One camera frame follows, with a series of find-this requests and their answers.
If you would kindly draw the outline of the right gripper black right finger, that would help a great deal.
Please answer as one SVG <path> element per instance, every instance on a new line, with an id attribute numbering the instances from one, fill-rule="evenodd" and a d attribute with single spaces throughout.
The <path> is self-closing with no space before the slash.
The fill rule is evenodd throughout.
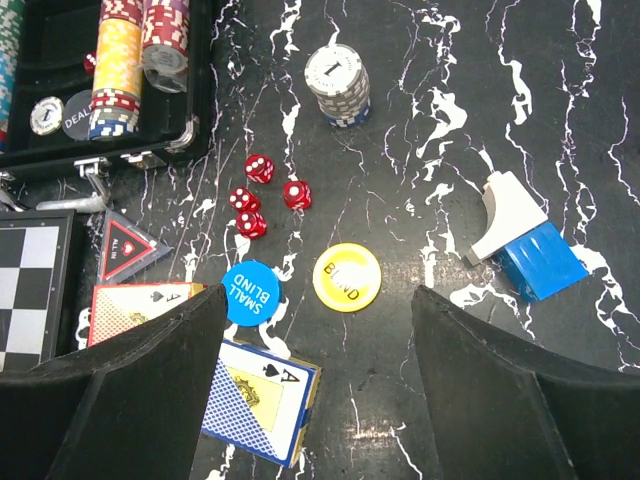
<path id="1" fill-rule="evenodd" d="M 411 308 L 444 478 L 638 478 L 638 376 L 552 353 L 425 286 Z"/>

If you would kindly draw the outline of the black poker set case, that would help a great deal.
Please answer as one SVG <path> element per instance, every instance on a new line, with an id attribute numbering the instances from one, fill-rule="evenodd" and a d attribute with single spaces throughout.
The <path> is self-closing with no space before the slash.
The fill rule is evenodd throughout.
<path id="1" fill-rule="evenodd" d="M 25 1 L 6 151 L 1 152 L 1 180 L 53 179 L 78 174 L 93 194 L 76 200 L 77 210 L 96 211 L 108 202 L 102 178 L 110 167 L 154 168 L 201 155 L 208 141 L 211 81 L 210 42 L 213 5 L 190 1 L 187 91 L 165 93 L 146 79 L 142 62 L 142 97 L 138 130 L 102 141 L 75 141 L 61 126 L 39 136 L 30 115 L 41 99 L 66 102 L 92 92 L 93 75 L 83 66 L 97 52 L 103 1 Z"/>

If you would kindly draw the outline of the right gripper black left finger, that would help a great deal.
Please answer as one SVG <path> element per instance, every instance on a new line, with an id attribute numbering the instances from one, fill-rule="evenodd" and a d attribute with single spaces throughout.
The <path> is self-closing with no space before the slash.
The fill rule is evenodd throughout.
<path id="1" fill-rule="evenodd" d="M 227 320 L 222 285 L 1 375 L 4 479 L 186 479 Z"/>

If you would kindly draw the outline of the grey white chip stack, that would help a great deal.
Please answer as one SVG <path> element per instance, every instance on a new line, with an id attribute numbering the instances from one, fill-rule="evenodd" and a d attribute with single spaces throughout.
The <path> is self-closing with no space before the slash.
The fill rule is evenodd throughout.
<path id="1" fill-rule="evenodd" d="M 329 124 L 348 128 L 371 110 L 369 75 L 358 52 L 345 44 L 325 45 L 308 59 L 304 77 Z"/>

